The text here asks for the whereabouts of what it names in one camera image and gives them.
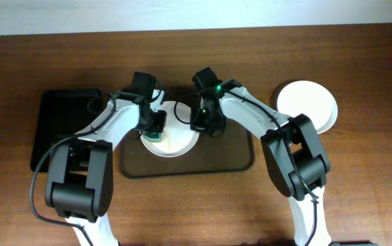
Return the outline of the green sponge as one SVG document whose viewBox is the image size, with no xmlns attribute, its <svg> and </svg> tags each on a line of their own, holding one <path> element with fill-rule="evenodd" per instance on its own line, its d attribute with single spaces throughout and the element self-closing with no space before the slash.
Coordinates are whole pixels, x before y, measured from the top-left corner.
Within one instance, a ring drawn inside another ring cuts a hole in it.
<svg viewBox="0 0 392 246">
<path fill-rule="evenodd" d="M 143 138 L 151 142 L 160 142 L 162 138 L 162 133 L 144 132 Z"/>
</svg>

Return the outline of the white plate top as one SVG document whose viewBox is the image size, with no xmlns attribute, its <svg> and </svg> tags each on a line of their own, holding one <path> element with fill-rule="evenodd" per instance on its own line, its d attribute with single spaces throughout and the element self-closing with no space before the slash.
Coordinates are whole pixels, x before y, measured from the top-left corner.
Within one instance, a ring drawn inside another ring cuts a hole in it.
<svg viewBox="0 0 392 246">
<path fill-rule="evenodd" d="M 158 141 L 153 141 L 147 133 L 143 133 L 141 142 L 153 154 L 161 157 L 177 157 L 188 152 L 199 138 L 199 133 L 191 130 L 189 124 L 183 122 L 190 121 L 191 108 L 181 102 L 175 106 L 175 101 L 165 101 L 159 107 L 166 111 L 165 127 L 160 134 Z"/>
</svg>

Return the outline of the white plate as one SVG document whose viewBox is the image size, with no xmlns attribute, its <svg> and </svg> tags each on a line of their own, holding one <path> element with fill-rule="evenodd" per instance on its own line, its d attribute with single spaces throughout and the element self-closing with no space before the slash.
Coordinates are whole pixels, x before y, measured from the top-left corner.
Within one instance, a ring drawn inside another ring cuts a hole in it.
<svg viewBox="0 0 392 246">
<path fill-rule="evenodd" d="M 277 111 L 292 117 L 305 114 L 318 134 L 337 121 L 338 106 L 328 89 L 313 81 L 293 81 L 284 86 L 276 100 Z"/>
<path fill-rule="evenodd" d="M 147 133 L 143 133 L 141 142 L 153 154 L 161 157 L 177 157 L 188 152 L 199 138 L 199 133 L 191 130 L 189 124 L 183 122 L 190 121 L 191 108 L 181 102 L 175 106 L 175 101 L 165 101 L 159 107 L 166 111 L 165 127 L 160 134 L 158 141 L 153 141 Z"/>
</svg>

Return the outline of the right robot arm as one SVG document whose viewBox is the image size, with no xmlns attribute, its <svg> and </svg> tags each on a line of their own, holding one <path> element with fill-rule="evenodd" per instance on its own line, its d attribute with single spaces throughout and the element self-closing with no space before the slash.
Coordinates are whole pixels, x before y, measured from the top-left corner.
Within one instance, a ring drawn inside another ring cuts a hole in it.
<svg viewBox="0 0 392 246">
<path fill-rule="evenodd" d="M 257 137 L 268 174 L 289 202 L 297 245 L 330 245 L 323 195 L 329 159 L 311 120 L 271 109 L 233 79 L 193 81 L 198 103 L 191 109 L 191 129 L 222 131 L 233 120 Z"/>
</svg>

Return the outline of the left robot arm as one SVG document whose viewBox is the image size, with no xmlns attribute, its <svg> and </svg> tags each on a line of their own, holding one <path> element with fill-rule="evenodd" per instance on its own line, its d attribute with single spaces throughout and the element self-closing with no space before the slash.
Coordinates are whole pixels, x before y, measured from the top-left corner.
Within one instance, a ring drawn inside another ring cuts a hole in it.
<svg viewBox="0 0 392 246">
<path fill-rule="evenodd" d="M 55 143 L 48 161 L 44 201 L 74 229 L 81 245 L 119 245 L 107 211 L 113 196 L 113 151 L 131 131 L 159 133 L 165 111 L 162 90 L 120 91 L 84 129 Z"/>
</svg>

